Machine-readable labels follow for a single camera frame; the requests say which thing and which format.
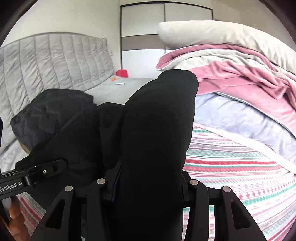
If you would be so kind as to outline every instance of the wall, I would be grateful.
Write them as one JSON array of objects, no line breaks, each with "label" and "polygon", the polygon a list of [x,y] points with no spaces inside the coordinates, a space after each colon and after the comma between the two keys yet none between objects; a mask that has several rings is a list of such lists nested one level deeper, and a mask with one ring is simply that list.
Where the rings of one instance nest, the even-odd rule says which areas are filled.
[{"label": "wall", "polygon": [[[164,0],[119,0],[120,5],[138,3],[138,2],[162,2]],[[167,0],[168,2],[192,3],[203,7],[212,8],[212,0]]]},{"label": "wall", "polygon": [[55,31],[107,38],[114,68],[120,69],[119,0],[39,0],[18,20],[2,46]]},{"label": "wall", "polygon": [[241,23],[275,36],[293,50],[296,45],[280,20],[259,0],[213,0],[214,19]]}]

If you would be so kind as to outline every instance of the gray quilted headboard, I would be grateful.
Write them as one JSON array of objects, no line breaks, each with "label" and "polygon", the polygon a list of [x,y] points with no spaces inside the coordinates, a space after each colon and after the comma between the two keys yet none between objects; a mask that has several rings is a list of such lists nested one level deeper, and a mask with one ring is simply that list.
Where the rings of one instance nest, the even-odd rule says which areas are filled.
[{"label": "gray quilted headboard", "polygon": [[49,88],[85,91],[113,75],[107,40],[73,33],[38,34],[0,49],[0,153],[15,136],[10,120]]}]

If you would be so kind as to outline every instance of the red object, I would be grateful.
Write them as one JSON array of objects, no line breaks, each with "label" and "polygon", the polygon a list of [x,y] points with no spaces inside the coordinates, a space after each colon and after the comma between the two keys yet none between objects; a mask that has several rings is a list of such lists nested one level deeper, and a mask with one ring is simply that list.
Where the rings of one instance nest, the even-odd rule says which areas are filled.
[{"label": "red object", "polygon": [[128,72],[126,71],[126,69],[120,69],[120,70],[116,71],[116,75],[120,76],[122,78],[127,78]]}]

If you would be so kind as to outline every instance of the striped blanket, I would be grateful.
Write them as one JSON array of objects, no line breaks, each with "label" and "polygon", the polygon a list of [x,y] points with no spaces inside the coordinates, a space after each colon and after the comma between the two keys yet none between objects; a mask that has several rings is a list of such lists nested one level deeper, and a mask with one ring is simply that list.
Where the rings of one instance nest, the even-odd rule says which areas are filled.
[{"label": "striped blanket", "polygon": [[[207,187],[231,187],[268,241],[281,241],[296,218],[294,174],[251,148],[195,126],[184,170]],[[27,193],[19,198],[32,233],[45,211]],[[188,215],[189,208],[185,208],[183,239]],[[213,206],[209,234],[209,240],[214,241]]]}]

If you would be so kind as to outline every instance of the metal bolt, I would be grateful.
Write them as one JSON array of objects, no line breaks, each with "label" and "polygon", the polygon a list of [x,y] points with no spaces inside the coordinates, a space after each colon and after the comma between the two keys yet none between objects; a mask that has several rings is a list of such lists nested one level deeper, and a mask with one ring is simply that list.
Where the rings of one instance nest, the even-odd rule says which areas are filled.
[{"label": "metal bolt", "polygon": [[73,187],[72,186],[66,186],[65,187],[65,191],[66,192],[70,192],[70,191],[72,191],[73,190]]},{"label": "metal bolt", "polygon": [[100,178],[97,180],[98,184],[104,184],[106,182],[106,180],[104,178]]},{"label": "metal bolt", "polygon": [[230,192],[230,191],[231,191],[231,188],[228,187],[228,186],[224,186],[224,187],[223,187],[223,191],[224,191],[224,192]]},{"label": "metal bolt", "polygon": [[191,179],[191,180],[190,180],[190,184],[191,184],[191,185],[197,185],[197,184],[198,184],[198,181],[195,180],[195,179]]}]

